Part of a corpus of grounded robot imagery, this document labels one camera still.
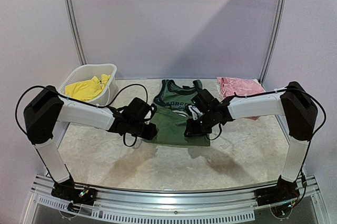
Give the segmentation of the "green sleeveless shirt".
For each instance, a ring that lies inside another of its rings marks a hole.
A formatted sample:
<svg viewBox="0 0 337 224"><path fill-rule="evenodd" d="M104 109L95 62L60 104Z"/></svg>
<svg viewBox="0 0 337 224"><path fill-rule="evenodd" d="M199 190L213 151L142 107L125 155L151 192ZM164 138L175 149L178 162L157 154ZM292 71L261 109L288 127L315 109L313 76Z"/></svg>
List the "green sleeveless shirt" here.
<svg viewBox="0 0 337 224"><path fill-rule="evenodd" d="M178 86L173 80L162 80L160 92L154 97L157 110L151 123L156 125L157 135L149 143L169 146L204 146L210 141L205 136L185 137L187 120L202 116L191 100L202 90L202 82L194 80L193 86Z"/></svg>

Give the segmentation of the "yellow garment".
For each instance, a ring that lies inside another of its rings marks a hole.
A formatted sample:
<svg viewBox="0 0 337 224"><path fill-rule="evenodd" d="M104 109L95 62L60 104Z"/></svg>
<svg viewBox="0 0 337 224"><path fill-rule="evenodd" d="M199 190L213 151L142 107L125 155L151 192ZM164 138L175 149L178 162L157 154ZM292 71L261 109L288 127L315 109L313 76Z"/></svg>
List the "yellow garment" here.
<svg viewBox="0 0 337 224"><path fill-rule="evenodd" d="M103 92L110 77L111 75L102 74L100 78L93 76L91 79L66 85L64 93L70 98L90 101Z"/></svg>

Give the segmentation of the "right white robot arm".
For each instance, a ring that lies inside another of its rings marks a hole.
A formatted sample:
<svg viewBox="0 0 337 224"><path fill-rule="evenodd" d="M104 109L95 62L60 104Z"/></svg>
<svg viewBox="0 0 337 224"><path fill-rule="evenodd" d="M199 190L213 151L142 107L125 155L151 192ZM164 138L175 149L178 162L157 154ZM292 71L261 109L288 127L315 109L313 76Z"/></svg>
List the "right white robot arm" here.
<svg viewBox="0 0 337 224"><path fill-rule="evenodd" d="M281 179L284 181L273 188L272 196L277 201L283 201L292 193L291 182L297 179L305 162L318 115L317 103L299 83L290 82L282 89L254 95L234 94L222 101L203 89L191 102L192 109L200 111L201 115L197 119L187 120L184 132L187 138L208 136L214 126L225 125L237 119L284 116L290 143L281 173Z"/></svg>

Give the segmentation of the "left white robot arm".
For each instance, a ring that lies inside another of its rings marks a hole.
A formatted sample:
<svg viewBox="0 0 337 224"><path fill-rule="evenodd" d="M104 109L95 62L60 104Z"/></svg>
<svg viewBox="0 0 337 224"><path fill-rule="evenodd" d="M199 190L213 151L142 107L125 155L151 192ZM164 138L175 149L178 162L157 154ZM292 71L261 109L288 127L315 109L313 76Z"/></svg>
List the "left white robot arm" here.
<svg viewBox="0 0 337 224"><path fill-rule="evenodd" d="M157 110L156 106L138 97L127 106L115 108L63 96L54 86L41 89L23 111L26 135L51 178L58 183L58 192L67 200L78 196L78 188L69 181L70 172L53 142L53 130L57 122L94 127L120 136L130 134L145 140L152 140L157 134L156 125L150 122Z"/></svg>

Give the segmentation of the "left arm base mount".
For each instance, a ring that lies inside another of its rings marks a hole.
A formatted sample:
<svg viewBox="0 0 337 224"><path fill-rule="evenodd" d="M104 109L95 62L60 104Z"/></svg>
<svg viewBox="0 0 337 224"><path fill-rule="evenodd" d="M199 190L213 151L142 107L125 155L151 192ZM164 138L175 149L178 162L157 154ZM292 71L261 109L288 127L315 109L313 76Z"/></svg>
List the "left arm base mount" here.
<svg viewBox="0 0 337 224"><path fill-rule="evenodd" d="M97 196L97 190L89 186L76 187L71 177L62 183L54 182L51 195L55 198L67 200L67 211L79 213L81 205L93 206Z"/></svg>

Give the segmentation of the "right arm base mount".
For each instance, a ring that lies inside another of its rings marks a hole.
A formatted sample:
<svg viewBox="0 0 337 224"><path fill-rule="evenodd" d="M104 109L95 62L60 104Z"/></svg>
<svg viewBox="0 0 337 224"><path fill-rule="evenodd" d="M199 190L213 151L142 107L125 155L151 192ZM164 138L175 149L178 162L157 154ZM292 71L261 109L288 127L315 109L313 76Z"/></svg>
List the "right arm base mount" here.
<svg viewBox="0 0 337 224"><path fill-rule="evenodd" d="M295 182L288 182L279 177L275 186L257 189L254 192L257 205L270 205L272 215L278 219L284 219L290 216L294 207L296 207L304 198L307 187L307 180L304 173L301 173L301 183L303 192L299 191Z"/></svg>

